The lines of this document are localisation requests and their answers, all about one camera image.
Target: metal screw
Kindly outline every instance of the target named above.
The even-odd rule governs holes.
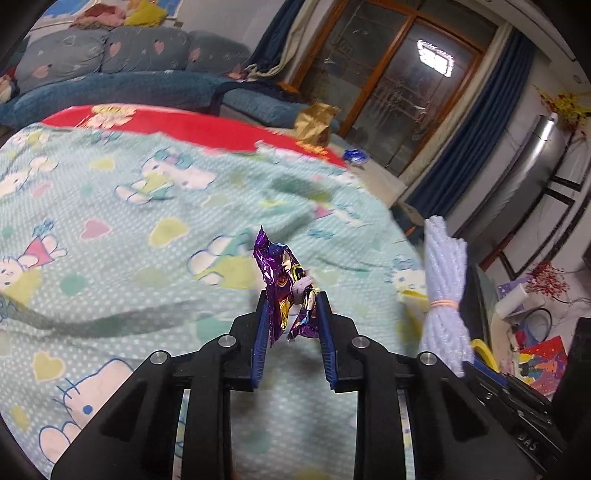
[[[421,356],[419,357],[419,360],[424,363],[425,365],[435,365],[435,363],[437,363],[437,357],[435,356],[434,353],[431,352],[423,352],[421,353]]]
[[[351,343],[355,348],[367,348],[369,347],[369,339],[366,337],[355,337],[351,340]]]
[[[217,341],[219,346],[230,348],[236,343],[236,339],[232,335],[224,335]]]
[[[163,352],[162,350],[154,352],[152,353],[152,355],[150,355],[150,361],[154,365],[162,365],[167,359],[168,355],[166,354],[166,352]]]

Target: dark blue curtain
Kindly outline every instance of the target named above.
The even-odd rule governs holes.
[[[464,123],[406,200],[423,218],[446,216],[484,166],[521,97],[534,53],[533,43],[514,28]]]
[[[287,34],[306,0],[285,0],[256,46],[247,65],[256,63],[259,72],[268,72],[279,65]]]

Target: colorful paper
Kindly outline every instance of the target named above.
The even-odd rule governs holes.
[[[562,338],[556,336],[522,350],[515,376],[541,394],[551,395],[564,375],[566,359]]]

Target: yellow heart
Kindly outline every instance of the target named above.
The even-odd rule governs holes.
[[[158,222],[152,230],[148,243],[152,247],[166,247],[170,242],[184,237],[189,232],[189,227],[178,218],[165,218]]]
[[[98,171],[113,171],[115,169],[115,160],[109,157],[101,158],[91,163],[90,168]]]
[[[282,200],[272,200],[272,199],[267,199],[267,200],[263,200],[262,202],[259,202],[259,204],[263,208],[279,207],[279,205],[283,205],[284,203],[285,202],[283,202]]]
[[[66,364],[61,358],[52,358],[49,352],[39,350],[33,356],[33,373],[38,382],[47,382],[60,378],[66,370]]]
[[[16,426],[23,432],[26,432],[31,426],[28,415],[20,405],[14,405],[13,408],[10,409],[10,416],[12,417],[12,421],[14,421]]]

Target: light blue bedsheet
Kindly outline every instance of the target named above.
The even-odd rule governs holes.
[[[253,311],[261,225],[361,334],[415,353],[392,272],[420,263],[346,170],[40,124],[2,147],[0,413],[46,476],[152,351],[195,351]],[[351,479],[356,396],[329,390],[317,340],[280,339],[232,410],[243,480]]]

